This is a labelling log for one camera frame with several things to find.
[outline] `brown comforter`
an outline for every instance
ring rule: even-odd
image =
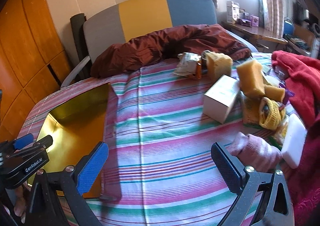
[[[247,58],[251,51],[220,25],[183,25],[149,33],[125,44],[113,44],[97,57],[91,76],[106,78],[125,71],[176,57],[182,52],[205,50],[224,53],[233,60]]]

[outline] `gold tray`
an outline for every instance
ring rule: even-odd
[[[104,124],[108,105],[109,83],[84,92],[52,109],[41,127],[37,140],[51,135],[53,144],[47,149],[49,162],[44,165],[47,173],[62,171],[76,165],[88,155],[99,141],[103,141]],[[34,176],[28,180],[32,186]],[[101,173],[84,198],[98,198],[101,194]]]

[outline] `yellow sponge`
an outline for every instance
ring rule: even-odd
[[[264,85],[264,90],[266,93],[266,97],[268,97],[271,100],[275,100],[277,102],[283,101],[284,95],[285,95],[285,89],[284,88],[279,88],[275,87],[272,85]]]
[[[257,60],[246,61],[237,67],[240,87],[249,98],[261,98],[265,95],[262,65]]]
[[[231,57],[222,53],[207,51],[205,58],[207,59],[208,76],[213,83],[217,82],[224,74],[231,76],[233,65]]]

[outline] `striped bed sheet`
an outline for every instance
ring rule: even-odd
[[[271,65],[271,54],[253,57]],[[52,108],[112,84],[119,102],[116,147],[108,160],[117,162],[104,170],[102,188],[104,197],[110,197],[118,187],[121,198],[87,201],[103,225],[217,225],[236,195],[213,163],[211,145],[219,141],[228,146],[239,131],[265,139],[270,135],[243,126],[239,101],[223,125],[202,114],[203,95],[212,85],[209,78],[195,81],[173,75],[176,65],[176,59],[168,59],[134,73],[80,81],[40,101],[21,129],[19,137],[32,133],[36,139]],[[237,76],[235,68],[232,76]],[[295,112],[290,104],[286,109]],[[260,197],[258,193],[242,225],[249,225]],[[70,224],[77,225],[63,198],[61,203]]]

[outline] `red fabric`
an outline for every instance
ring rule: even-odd
[[[315,100],[320,100],[320,60],[284,51],[272,53],[272,66],[281,67],[289,74],[285,84],[295,93],[290,103],[310,128],[316,119]]]
[[[105,78],[124,71],[136,71],[182,52],[201,54],[205,50],[248,58],[250,49],[219,24],[183,25],[151,32],[124,44],[113,44],[97,57],[91,76]]]
[[[320,115],[308,131],[297,169],[287,181],[295,226],[303,226],[320,201]]]
[[[292,106],[308,128],[300,164],[288,178],[296,226],[303,226],[320,201],[320,115],[315,115],[315,102],[320,99],[320,61],[284,51],[272,54],[272,66],[289,74],[285,83],[295,93]]]

